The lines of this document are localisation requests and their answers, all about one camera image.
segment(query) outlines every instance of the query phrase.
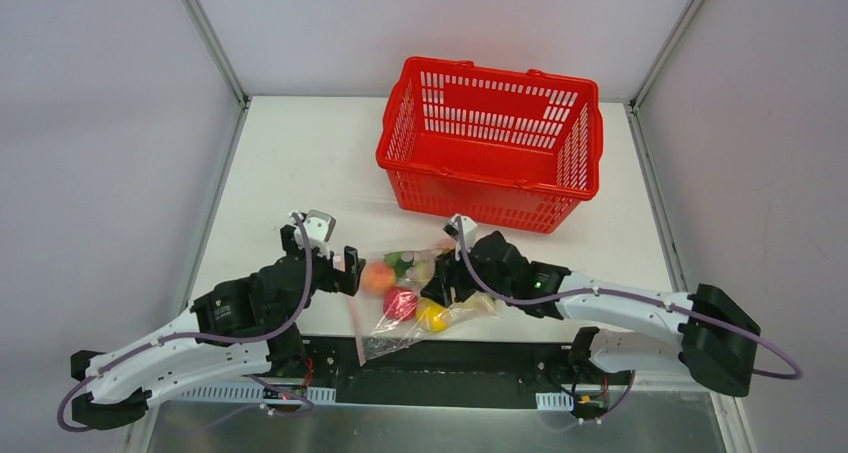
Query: toy fruit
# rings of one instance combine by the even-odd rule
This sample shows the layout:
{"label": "toy fruit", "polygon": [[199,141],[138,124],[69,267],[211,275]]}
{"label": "toy fruit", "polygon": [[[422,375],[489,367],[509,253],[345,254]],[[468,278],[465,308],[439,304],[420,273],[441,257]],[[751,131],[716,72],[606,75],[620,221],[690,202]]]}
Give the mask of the toy fruit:
{"label": "toy fruit", "polygon": [[419,325],[433,333],[445,331],[449,326],[448,312],[445,307],[428,298],[418,300],[415,319],[418,320]]}
{"label": "toy fruit", "polygon": [[436,263],[434,261],[419,261],[415,266],[406,270],[406,278],[424,286],[433,278],[435,273]]}
{"label": "toy fruit", "polygon": [[372,295],[383,295],[389,288],[395,286],[395,270],[382,261],[374,261],[365,265],[359,279],[362,291]]}
{"label": "toy fruit", "polygon": [[395,270],[395,276],[402,278],[407,269],[415,263],[415,253],[412,251],[395,251],[383,257],[383,261]]}
{"label": "toy fruit", "polygon": [[383,313],[390,320],[406,321],[415,318],[418,295],[409,288],[389,288],[383,297]]}

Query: metal frame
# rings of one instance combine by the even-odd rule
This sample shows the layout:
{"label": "metal frame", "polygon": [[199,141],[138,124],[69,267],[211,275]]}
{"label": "metal frame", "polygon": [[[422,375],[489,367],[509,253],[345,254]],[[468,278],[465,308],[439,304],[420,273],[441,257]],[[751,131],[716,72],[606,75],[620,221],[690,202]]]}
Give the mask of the metal frame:
{"label": "metal frame", "polygon": [[641,108],[642,103],[645,102],[645,99],[648,98],[648,95],[651,93],[651,89],[653,89],[660,74],[662,74],[665,70],[669,60],[672,55],[674,55],[674,52],[677,51],[677,47],[680,46],[680,42],[683,40],[686,32],[689,31],[689,27],[692,26],[692,23],[698,16],[698,12],[701,11],[701,7],[706,1],[707,0],[689,0],[686,4],[686,7],[683,9],[683,13],[680,15],[680,18],[677,19],[677,23],[675,23],[674,28],[671,29],[671,34],[668,35],[668,38],[665,40],[665,43],[657,55],[657,58],[648,70],[648,74],[645,76],[645,79],[642,80],[642,84],[639,85],[639,89],[636,91],[636,96],[634,96],[631,100],[630,104],[633,105],[637,112],[639,111],[639,108]]}
{"label": "metal frame", "polygon": [[[660,242],[663,248],[663,256],[668,266],[669,279],[675,291],[689,291],[686,278],[683,273],[683,265],[677,254],[677,246],[674,235],[669,225],[668,215],[663,201],[662,187],[657,178],[653,159],[650,154],[650,145],[646,141],[639,123],[639,115],[634,109],[627,107],[627,118],[630,122],[630,131],[633,133],[633,143],[639,156],[639,165],[648,190],[648,199],[651,202],[651,210],[654,213],[654,221],[659,232]],[[748,424],[748,417],[742,406],[741,398],[731,398],[717,393],[711,394],[713,406],[715,407],[716,421],[721,430],[724,446],[728,453],[756,453],[757,446],[754,435]]]}
{"label": "metal frame", "polygon": [[[186,306],[187,301],[191,296],[191,290],[200,268],[200,262],[203,258],[203,253],[209,239],[212,223],[220,203],[226,178],[229,174],[230,166],[232,165],[233,157],[235,156],[236,147],[247,118],[247,113],[250,107],[250,97],[244,91],[244,88],[242,87],[232,64],[227,58],[221,42],[215,34],[200,1],[181,1],[185,6],[188,15],[192,19],[201,40],[206,46],[209,56],[215,63],[221,73],[221,76],[226,81],[234,98],[241,107],[227,154],[225,155],[221,165],[221,174],[216,181],[214,193],[210,200],[209,213],[203,219],[203,229],[197,248],[197,255],[192,265],[191,272],[189,273],[185,293],[180,304],[182,309]],[[629,106],[627,106],[627,116],[633,134],[633,141],[638,152],[639,163],[642,169],[645,186],[648,190],[648,196],[654,214],[656,227],[661,239],[663,254],[666,259],[671,284],[676,291],[688,291],[686,288],[686,279],[665,210],[662,188],[659,179],[657,178],[656,169],[653,165],[653,160],[650,154],[650,146],[645,139],[639,122],[639,109],[649,97],[651,90],[669,64],[674,53],[685,37],[686,32],[695,21],[695,18],[705,2],[706,0],[688,1],[680,18],[651,65],[645,79],[639,86],[635,96],[630,100]],[[690,378],[665,374],[640,374],[637,377],[634,390],[705,391],[703,387],[692,381]],[[713,393],[711,397],[715,407],[716,419],[718,421],[722,437],[724,438],[727,451],[732,453],[756,452],[757,448],[753,440],[747,416],[744,412],[742,401],[738,398],[730,398],[715,393]],[[125,452],[146,452],[153,433],[153,427],[156,423],[157,414],[158,408],[155,408],[145,415],[143,419],[127,427],[121,437],[122,441],[120,448]]]}
{"label": "metal frame", "polygon": [[206,12],[203,10],[200,0],[181,1],[188,12],[188,16],[191,18],[192,23],[194,23],[194,27],[197,29],[200,39],[203,41],[203,44],[206,45],[206,49],[209,51],[209,56],[212,58],[212,61],[215,63],[218,71],[221,72],[221,76],[224,77],[224,80],[227,82],[227,86],[229,86],[230,91],[233,96],[235,96],[239,106],[244,108],[248,102],[248,95],[241,86],[241,82],[239,81],[238,76],[236,76],[233,65],[230,63],[229,58],[227,58],[224,48],[221,46],[221,40],[218,39],[218,35],[216,35],[215,30],[212,29],[212,24],[209,22],[209,17],[206,16]]}

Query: white table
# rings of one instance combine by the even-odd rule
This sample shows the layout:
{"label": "white table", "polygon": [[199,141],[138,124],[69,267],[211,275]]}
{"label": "white table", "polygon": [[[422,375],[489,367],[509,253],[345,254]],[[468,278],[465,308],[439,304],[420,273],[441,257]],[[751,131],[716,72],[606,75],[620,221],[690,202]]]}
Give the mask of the white table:
{"label": "white table", "polygon": [[[336,217],[331,247],[369,252],[424,248],[443,237],[445,218],[397,207],[375,150],[384,98],[255,97],[239,139],[192,299],[282,256],[279,228],[292,210]],[[624,106],[604,104],[600,192],[550,235],[502,228],[531,260],[604,280],[670,290],[648,194]],[[493,230],[481,225],[480,235]],[[499,305],[500,319],[451,327],[442,339],[570,341],[587,323],[536,319]],[[344,295],[319,292],[297,321],[302,334],[352,336]]]}

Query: plastic bag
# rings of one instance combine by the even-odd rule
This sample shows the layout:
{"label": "plastic bag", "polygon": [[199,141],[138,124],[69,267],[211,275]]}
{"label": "plastic bag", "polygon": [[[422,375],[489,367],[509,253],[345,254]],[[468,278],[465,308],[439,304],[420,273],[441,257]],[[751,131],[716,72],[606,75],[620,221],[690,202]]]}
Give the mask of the plastic bag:
{"label": "plastic bag", "polygon": [[478,317],[497,317],[494,300],[476,292],[447,308],[422,297],[433,278],[436,258],[453,254],[453,240],[427,250],[391,251],[372,255],[351,301],[360,362],[407,348],[459,323]]}

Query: cable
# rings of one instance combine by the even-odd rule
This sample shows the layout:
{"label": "cable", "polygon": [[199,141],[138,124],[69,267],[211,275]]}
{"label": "cable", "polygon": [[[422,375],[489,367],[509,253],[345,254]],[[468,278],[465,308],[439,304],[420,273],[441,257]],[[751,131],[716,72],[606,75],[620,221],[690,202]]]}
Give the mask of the cable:
{"label": "cable", "polygon": [[520,299],[520,298],[510,298],[508,296],[504,296],[504,295],[496,292],[492,288],[490,288],[486,283],[483,282],[482,278],[480,278],[480,276],[477,274],[477,272],[474,271],[474,267],[471,265],[471,258],[469,258],[469,256],[468,256],[467,246],[465,244],[465,234],[462,231],[462,221],[456,222],[456,226],[457,226],[457,230],[459,231],[459,247],[460,247],[460,253],[462,254],[462,260],[465,262],[465,267],[468,268],[468,273],[471,275],[471,278],[473,278],[474,281],[477,282],[477,286],[479,286],[484,292],[494,296],[495,298],[503,301],[506,304],[517,305],[517,306],[538,305],[540,303],[547,303],[549,301],[558,300],[560,298],[565,298],[565,297],[568,297],[568,296],[582,295],[584,293],[593,293],[593,294],[603,293],[605,295],[617,296],[619,298],[627,298],[627,299],[630,299],[630,300],[641,301],[642,303],[647,303],[649,305],[653,305],[653,306],[656,306],[656,307],[659,307],[659,308],[668,308],[669,310],[674,311],[676,313],[681,313],[681,314],[684,314],[684,315],[689,316],[691,318],[694,318],[698,321],[702,321],[704,323],[709,323],[711,325],[715,325],[715,326],[718,326],[720,328],[724,328],[725,330],[730,331],[731,333],[735,333],[735,334],[737,334],[737,335],[739,335],[739,336],[741,336],[745,339],[751,340],[751,341],[757,343],[758,345],[762,346],[763,348],[771,351],[775,355],[777,355],[778,358],[783,360],[787,365],[789,365],[790,368],[792,368],[794,370],[793,373],[778,373],[778,372],[774,372],[774,371],[760,370],[760,369],[755,368],[754,371],[753,371],[753,373],[755,375],[766,376],[766,377],[769,377],[769,378],[777,378],[777,379],[781,379],[781,380],[798,380],[802,376],[804,376],[804,372],[801,369],[801,365],[798,364],[797,361],[792,359],[792,357],[790,357],[789,354],[787,354],[785,351],[780,349],[780,347],[778,347],[774,343],[770,342],[769,340],[766,340],[765,338],[762,338],[759,335],[755,335],[754,333],[751,333],[748,330],[739,328],[736,325],[731,325],[730,323],[727,323],[725,321],[717,320],[715,318],[709,317],[707,315],[703,315],[703,314],[698,313],[696,311],[692,311],[692,310],[689,310],[687,308],[677,306],[674,303],[670,303],[668,306],[666,306],[665,302],[663,302],[662,300],[657,300],[657,299],[654,299],[654,298],[648,298],[648,297],[645,297],[645,296],[642,296],[642,295],[637,295],[636,293],[630,293],[628,291],[613,290],[613,289],[610,289],[610,288],[598,288],[598,289],[578,288],[576,290],[563,291],[563,292],[555,293],[553,295],[546,295],[546,296],[542,296],[542,297],[539,297],[539,298],[531,298],[529,300],[524,300],[524,299]]}
{"label": "cable", "polygon": [[633,382],[635,381],[635,379],[636,379],[636,372],[635,372],[635,371],[631,371],[631,372],[630,372],[630,381],[629,381],[629,382],[627,382],[627,388],[625,388],[625,389],[624,389],[624,393],[622,393],[622,394],[621,394],[621,396],[618,398],[618,400],[615,402],[615,404],[614,404],[614,405],[612,405],[612,406],[610,407],[610,409],[609,409],[609,410],[607,410],[607,412],[606,412],[606,413],[604,413],[603,415],[599,416],[599,417],[598,417],[598,419],[603,420],[604,418],[606,418],[607,416],[609,416],[609,414],[610,414],[610,413],[612,413],[612,411],[613,411],[613,410],[615,410],[616,408],[618,408],[618,407],[619,407],[619,405],[621,405],[622,403],[624,403],[624,400],[628,397],[628,395],[630,395],[630,392],[633,390]]}
{"label": "cable", "polygon": [[[575,401],[580,401],[583,398],[583,396],[586,396],[586,395],[579,395],[579,394],[575,393],[575,390],[577,389],[577,383],[578,383],[578,380],[580,378],[579,370],[578,370],[578,372],[575,373],[574,383],[571,385],[570,390],[568,388],[562,386],[562,383],[560,383],[559,381],[554,379],[553,375],[551,374],[551,370],[553,370],[553,367],[545,368],[545,376],[548,378],[548,381],[550,381],[556,387],[558,387],[561,392],[570,396]],[[601,391],[599,393],[595,394],[595,395],[589,395],[589,398],[592,399],[592,400],[596,400],[596,399],[600,398],[601,396],[603,396],[607,392],[608,385],[609,385],[609,383],[608,383],[607,377],[605,375],[604,376],[604,384],[602,385]]]}
{"label": "cable", "polygon": [[[612,413],[613,410],[618,408],[624,402],[624,400],[630,395],[630,392],[633,390],[633,382],[635,381],[635,378],[636,378],[636,372],[631,371],[630,372],[630,381],[627,382],[627,387],[624,389],[624,393],[621,394],[621,396],[618,398],[618,400],[616,400],[615,404],[613,404],[610,407],[610,409],[606,411],[606,413],[595,418],[595,421],[597,421],[598,424],[600,424],[600,421],[602,421],[604,418],[609,416],[609,414]],[[565,433],[566,431],[574,428],[575,426],[580,426],[580,425],[585,424],[585,421],[581,423],[578,420],[578,421],[575,421],[574,423],[571,423],[570,425],[566,426],[565,428],[560,428],[560,429],[551,428],[550,426],[546,425],[545,422],[541,418],[539,418],[539,423],[542,424],[542,428],[544,428],[545,430],[547,430],[551,433]]]}
{"label": "cable", "polygon": [[[215,342],[218,342],[218,343],[225,343],[225,344],[230,344],[230,345],[235,344],[235,343],[259,343],[259,342],[262,342],[262,341],[268,341],[271,338],[279,336],[281,333],[283,333],[284,331],[289,329],[291,327],[291,325],[294,324],[295,320],[297,320],[297,317],[300,316],[300,313],[303,311],[303,309],[306,307],[306,302],[309,300],[309,291],[310,291],[311,286],[312,286],[312,245],[309,243],[309,236],[306,232],[306,227],[303,226],[303,221],[300,219],[298,214],[292,213],[292,218],[294,219],[294,222],[297,225],[297,228],[300,230],[301,237],[303,238],[303,250],[306,252],[306,276],[305,276],[305,281],[304,281],[304,284],[303,284],[303,295],[300,297],[300,302],[297,304],[297,308],[295,308],[294,312],[291,314],[291,316],[289,317],[288,320],[286,320],[282,325],[280,325],[279,328],[277,328],[277,329],[275,329],[275,330],[273,330],[269,333],[265,333],[264,335],[259,335],[259,336],[249,336],[249,337],[244,337],[244,338],[237,338],[237,337],[229,337],[229,336],[222,336],[222,335],[213,335],[211,333],[182,332],[182,333],[172,333],[170,335],[161,336],[161,337],[157,338],[157,343],[159,345],[163,345],[163,344],[165,344],[169,341],[179,340],[179,339],[183,339],[183,338],[194,338],[194,339],[198,339],[198,340],[215,341]],[[154,343],[144,343],[142,345],[139,345],[139,346],[133,348],[132,350],[124,353],[123,355],[115,358],[114,360],[110,361],[109,363],[106,363],[102,367],[98,368],[97,369],[97,375],[102,376],[103,374],[105,374],[109,370],[111,370],[112,368],[120,365],[121,363],[129,360],[130,358],[132,358],[132,357],[134,357],[134,356],[136,356],[140,353],[143,353],[143,352],[145,352],[145,351],[147,351],[147,350],[149,350],[153,347],[154,347]],[[85,379],[83,379],[82,381],[80,381],[79,383],[74,385],[74,387],[71,388],[71,390],[65,395],[65,397],[62,398],[62,401],[59,403],[59,408],[56,412],[56,422],[59,423],[60,428],[62,428],[65,431],[71,432],[71,433],[82,433],[82,432],[86,432],[86,431],[91,431],[93,429],[93,428],[88,427],[88,426],[73,426],[71,424],[68,424],[68,422],[65,421],[65,408],[67,408],[68,403],[71,402],[71,400],[74,398],[74,396],[76,396],[76,394],[80,390],[82,390],[85,386],[87,386],[89,383],[94,381],[94,379],[97,378],[98,376],[88,376],[88,377],[86,377]],[[302,398],[302,397],[299,397],[295,394],[291,394],[291,396],[293,398],[297,398],[297,399]]]}
{"label": "cable", "polygon": [[286,398],[294,398],[295,400],[303,403],[303,406],[298,408],[297,411],[277,411],[277,410],[274,410],[274,409],[269,409],[268,411],[274,412],[273,414],[275,416],[288,416],[288,417],[303,416],[303,415],[309,413],[310,411],[312,411],[313,409],[315,409],[315,403],[312,403],[311,401],[309,401],[309,399],[304,398],[304,397],[298,395],[297,393],[295,393],[291,390],[287,390],[285,388],[280,388],[279,386],[274,386],[274,385],[268,383],[267,381],[263,380],[262,378],[259,378],[256,375],[244,375],[244,376],[246,378],[250,378],[251,380],[259,383],[260,385],[264,386],[265,388],[268,388],[271,391],[275,391],[275,392],[283,395]]}
{"label": "cable", "polygon": [[312,383],[312,376],[315,373],[315,371],[312,369],[312,358],[307,358],[306,361],[303,362],[303,364],[306,365],[307,372],[305,375],[303,375],[303,381],[300,383],[300,386],[298,386],[297,389],[306,388],[307,386],[309,386],[309,384]]}
{"label": "cable", "polygon": [[235,410],[227,413],[226,415],[224,415],[224,416],[222,416],[218,419],[210,421],[209,423],[207,423],[203,426],[193,428],[193,429],[188,430],[188,431],[180,431],[179,434],[189,435],[189,436],[194,435],[196,433],[200,433],[200,432],[212,429],[212,428],[220,425],[221,423],[223,423],[227,420],[235,418],[236,416],[244,413],[247,410],[252,410],[252,409],[257,409],[257,408],[270,412],[270,413],[268,413],[268,415],[270,415],[270,416],[289,416],[289,417],[305,415],[305,414],[311,412],[313,408],[315,408],[315,403],[312,403],[309,399],[304,398],[304,397],[296,394],[295,392],[293,392],[291,390],[287,390],[287,389],[281,388],[279,386],[274,386],[274,385],[262,380],[261,378],[259,378],[256,375],[245,375],[245,378],[250,378],[251,380],[255,381],[256,383],[259,383],[260,385],[262,385],[263,387],[279,393],[280,395],[283,396],[284,399],[293,398],[295,400],[300,401],[303,405],[298,410],[292,411],[292,412],[275,410],[273,408],[270,408],[267,403],[260,403],[259,405],[256,405],[256,404],[243,405],[243,406],[236,408]]}

